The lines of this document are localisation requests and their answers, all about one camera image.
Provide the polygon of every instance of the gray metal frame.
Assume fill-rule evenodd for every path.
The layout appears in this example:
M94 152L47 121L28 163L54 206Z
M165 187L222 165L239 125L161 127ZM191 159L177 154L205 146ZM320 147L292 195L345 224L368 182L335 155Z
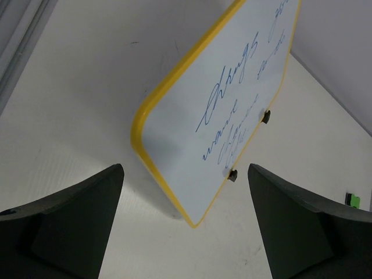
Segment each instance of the gray metal frame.
M0 115L57 0L0 0Z

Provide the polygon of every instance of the green object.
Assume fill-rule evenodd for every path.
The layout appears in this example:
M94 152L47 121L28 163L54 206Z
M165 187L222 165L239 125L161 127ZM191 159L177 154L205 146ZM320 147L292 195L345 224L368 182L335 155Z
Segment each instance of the green object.
M353 208L359 208L360 198L354 194L347 193L345 203Z

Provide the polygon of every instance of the handwritten text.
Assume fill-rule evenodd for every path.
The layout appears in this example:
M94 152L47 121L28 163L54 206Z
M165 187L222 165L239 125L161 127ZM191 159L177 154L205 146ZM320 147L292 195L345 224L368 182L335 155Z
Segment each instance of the handwritten text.
M283 0L280 5L279 5L279 8L276 9L275 11L275 19L274 19L274 22L273 24L271 25L271 29L270 29L270 33L269 33L269 38L267 39L267 42L270 42L273 35L274 35L274 31L275 31L275 27L277 25L277 20L278 20L278 17L279 15L281 15L281 13L283 12L284 10L284 4L288 3L289 0Z
M241 68L239 83L243 82L246 62L248 58L252 58L257 48L257 44L258 44L257 36L258 36L258 32L256 33L255 38L253 39L253 43L251 43L251 46L249 46L249 43L246 44L243 54L242 54L242 60L238 62L234 70L232 68L229 69L224 89L222 89L221 85L222 85L222 80L225 78L224 74L225 74L226 65L223 67L222 73L220 76L220 81L214 85L212 92L209 95L209 100L208 100L204 115L202 116L195 132L198 132L202 123L204 123L204 125L208 125L219 99L224 98L226 90L228 86L233 82L235 74L237 73L239 68Z

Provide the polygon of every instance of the whiteboard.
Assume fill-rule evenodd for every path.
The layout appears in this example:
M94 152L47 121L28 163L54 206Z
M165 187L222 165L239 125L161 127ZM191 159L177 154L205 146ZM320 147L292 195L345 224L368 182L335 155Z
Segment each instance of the whiteboard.
M132 147L191 227L280 89L299 7L236 0L135 115Z

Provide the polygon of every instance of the white floor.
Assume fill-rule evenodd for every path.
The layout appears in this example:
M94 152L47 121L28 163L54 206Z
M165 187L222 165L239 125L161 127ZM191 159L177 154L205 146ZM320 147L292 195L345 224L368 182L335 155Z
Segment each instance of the white floor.
M353 192L368 210L372 139L290 58L237 182L225 185L197 229L172 217L130 149L130 119L229 3L59 1L0 117L0 210L122 163L126 180L100 275L110 279L270 278L250 163L338 202Z

